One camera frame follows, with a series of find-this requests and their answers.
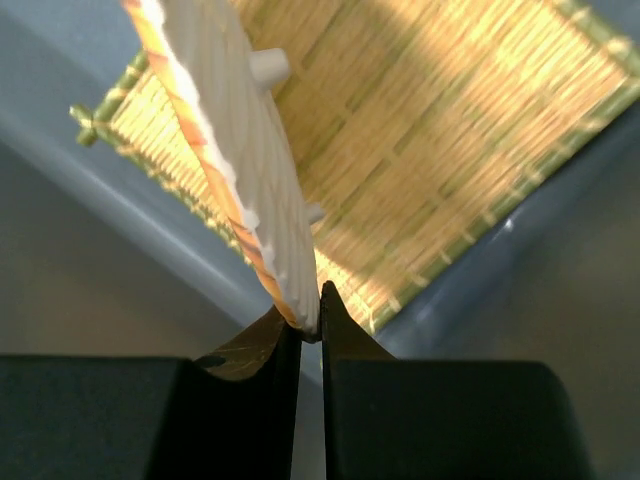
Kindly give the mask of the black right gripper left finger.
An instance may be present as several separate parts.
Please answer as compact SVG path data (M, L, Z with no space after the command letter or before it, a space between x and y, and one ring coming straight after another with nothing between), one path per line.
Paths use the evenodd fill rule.
M270 310L197 360L8 355L5 479L286 479L301 339Z

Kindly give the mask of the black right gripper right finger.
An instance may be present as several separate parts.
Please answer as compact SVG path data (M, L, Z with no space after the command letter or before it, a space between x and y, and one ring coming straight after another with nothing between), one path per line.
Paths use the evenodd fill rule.
M332 282L319 322L330 479L591 479L559 377L535 361L400 360Z

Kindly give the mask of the square woven bamboo tray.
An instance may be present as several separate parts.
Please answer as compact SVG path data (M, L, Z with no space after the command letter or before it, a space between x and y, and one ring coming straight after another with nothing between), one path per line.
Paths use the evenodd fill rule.
M581 1L227 2L254 49L287 55L271 94L321 212L318 290L368 332L639 97L634 42ZM70 113L253 268L142 46Z

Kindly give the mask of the round orange bamboo tray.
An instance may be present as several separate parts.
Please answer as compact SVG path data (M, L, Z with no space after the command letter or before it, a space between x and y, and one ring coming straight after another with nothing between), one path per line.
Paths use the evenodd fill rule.
M227 1L125 1L153 73L242 252L287 323L319 339L320 295L305 201L271 89L280 48L251 46Z

